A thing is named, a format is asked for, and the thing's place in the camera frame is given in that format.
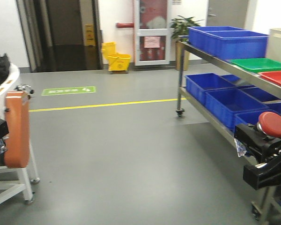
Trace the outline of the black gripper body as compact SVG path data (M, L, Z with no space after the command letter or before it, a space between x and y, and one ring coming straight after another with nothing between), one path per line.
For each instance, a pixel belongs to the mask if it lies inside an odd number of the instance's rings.
M270 137L259 131L256 125L235 126L237 149L243 149L246 157L253 156L257 165L245 165L243 180L255 190L281 186L281 137Z

